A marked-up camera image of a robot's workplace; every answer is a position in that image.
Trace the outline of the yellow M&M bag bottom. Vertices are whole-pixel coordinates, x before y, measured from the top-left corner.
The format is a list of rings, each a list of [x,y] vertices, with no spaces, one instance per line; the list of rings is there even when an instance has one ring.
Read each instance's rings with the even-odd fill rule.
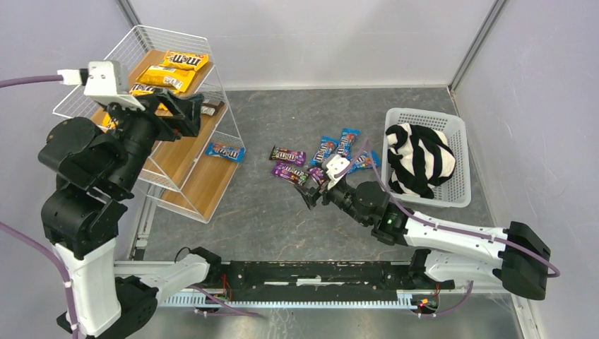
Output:
[[[169,87],[185,92],[196,76],[195,71],[187,71],[164,66],[149,66],[136,79],[138,83],[152,86]]]

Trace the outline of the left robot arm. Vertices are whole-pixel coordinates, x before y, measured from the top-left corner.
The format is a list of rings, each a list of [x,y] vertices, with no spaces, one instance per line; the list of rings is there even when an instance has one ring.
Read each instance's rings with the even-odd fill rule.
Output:
[[[126,338],[144,327],[159,304],[209,278],[221,259],[198,247],[144,278],[114,274],[114,250],[125,201],[158,141],[196,137],[200,93],[180,97],[159,89],[148,95],[112,96],[101,104],[117,121],[104,131],[75,117],[56,125],[39,161],[57,175],[56,191],[41,210],[46,238],[71,279],[73,311],[58,318],[87,338]]]

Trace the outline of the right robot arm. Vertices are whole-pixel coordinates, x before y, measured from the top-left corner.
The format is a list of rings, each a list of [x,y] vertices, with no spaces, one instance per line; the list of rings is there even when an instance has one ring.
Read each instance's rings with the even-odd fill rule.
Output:
[[[332,203],[364,227],[379,242],[419,247],[411,270],[436,283],[472,280],[501,285],[526,299],[546,298],[551,251],[526,224],[508,228],[476,227],[447,222],[412,210],[401,210],[376,182],[353,188],[344,181],[325,185],[295,185],[307,207]]]

